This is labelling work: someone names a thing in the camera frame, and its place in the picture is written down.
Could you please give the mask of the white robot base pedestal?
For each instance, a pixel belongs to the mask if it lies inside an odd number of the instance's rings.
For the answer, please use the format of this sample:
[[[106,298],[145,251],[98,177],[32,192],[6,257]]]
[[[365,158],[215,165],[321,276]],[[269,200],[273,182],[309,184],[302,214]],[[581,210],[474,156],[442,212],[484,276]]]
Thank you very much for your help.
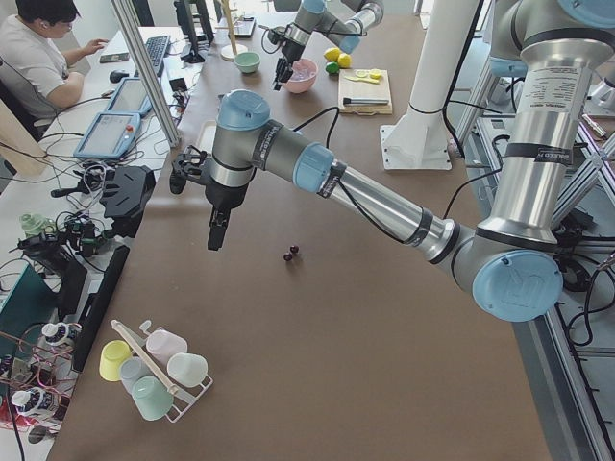
[[[406,114],[394,125],[381,126],[386,170],[452,168],[444,110],[481,9],[479,0],[433,3]]]

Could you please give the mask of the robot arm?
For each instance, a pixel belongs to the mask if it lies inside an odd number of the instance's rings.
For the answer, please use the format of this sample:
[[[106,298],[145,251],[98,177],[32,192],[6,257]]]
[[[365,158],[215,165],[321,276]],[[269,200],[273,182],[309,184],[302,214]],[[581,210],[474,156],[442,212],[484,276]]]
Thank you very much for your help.
[[[343,4],[355,13],[347,20],[331,13],[325,1],[301,1],[290,23],[267,32],[268,40],[282,52],[276,65],[275,90],[280,90],[289,81],[294,63],[304,54],[314,32],[322,34],[342,52],[352,54],[367,31],[381,23],[384,15],[382,1],[343,1]]]
[[[206,195],[208,246],[220,248],[232,209],[256,170],[352,207],[389,237],[418,248],[484,311],[509,322],[545,314],[563,288],[552,220],[593,71],[614,53],[610,1],[501,1],[491,55],[527,68],[495,202],[474,230],[406,200],[270,116],[247,89],[220,104]]]

